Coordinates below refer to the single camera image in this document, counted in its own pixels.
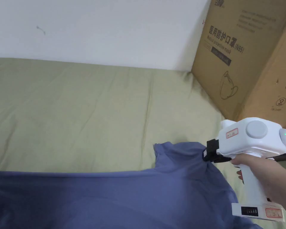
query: white handheld device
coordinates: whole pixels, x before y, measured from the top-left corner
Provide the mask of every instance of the white handheld device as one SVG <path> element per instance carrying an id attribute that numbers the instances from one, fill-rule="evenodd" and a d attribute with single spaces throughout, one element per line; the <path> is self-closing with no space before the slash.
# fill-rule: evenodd
<path id="1" fill-rule="evenodd" d="M 218 137 L 207 142 L 203 160 L 225 162 L 240 153 L 266 158 L 286 154 L 286 129 L 257 117 L 245 118 L 239 122 L 224 120 Z M 250 168 L 246 165 L 235 167 L 242 170 L 246 203 L 232 203 L 232 214 L 284 222 L 282 206 L 265 195 Z"/>

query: mattress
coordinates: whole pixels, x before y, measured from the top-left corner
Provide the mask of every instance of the mattress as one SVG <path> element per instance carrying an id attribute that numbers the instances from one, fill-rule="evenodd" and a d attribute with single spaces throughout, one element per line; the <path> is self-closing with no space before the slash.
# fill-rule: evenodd
<path id="1" fill-rule="evenodd" d="M 0 170 L 151 168 L 153 144 L 206 144 L 222 119 L 191 73 L 0 58 Z M 217 166 L 243 200 L 236 169 Z"/>

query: finger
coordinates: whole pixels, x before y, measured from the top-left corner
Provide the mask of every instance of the finger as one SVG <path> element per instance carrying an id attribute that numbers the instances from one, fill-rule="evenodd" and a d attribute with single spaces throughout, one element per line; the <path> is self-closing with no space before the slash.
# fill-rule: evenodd
<path id="1" fill-rule="evenodd" d="M 249 161 L 253 160 L 253 158 L 255 158 L 252 155 L 249 154 L 237 154 L 236 157 L 234 159 L 232 159 L 230 162 L 233 165 L 247 165 Z"/>

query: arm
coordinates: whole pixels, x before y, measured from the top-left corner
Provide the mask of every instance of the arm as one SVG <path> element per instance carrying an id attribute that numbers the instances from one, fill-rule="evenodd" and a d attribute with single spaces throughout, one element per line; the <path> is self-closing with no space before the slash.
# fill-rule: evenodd
<path id="1" fill-rule="evenodd" d="M 266 195 L 274 202 L 281 204 L 286 210 L 286 169 L 274 160 L 238 154 L 233 165 L 247 165 L 260 181 Z"/>

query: white label sticker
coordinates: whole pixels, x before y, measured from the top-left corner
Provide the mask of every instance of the white label sticker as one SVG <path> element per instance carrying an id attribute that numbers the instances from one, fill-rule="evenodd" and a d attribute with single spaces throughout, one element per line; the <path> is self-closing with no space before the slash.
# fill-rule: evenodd
<path id="1" fill-rule="evenodd" d="M 235 128 L 235 129 L 233 129 L 233 130 L 231 130 L 231 131 L 226 133 L 226 137 L 227 138 L 231 138 L 231 137 L 233 137 L 235 135 L 238 135 L 238 128 Z"/>
<path id="2" fill-rule="evenodd" d="M 266 208 L 266 216 L 268 218 L 283 218 L 281 209 L 277 208 Z"/>

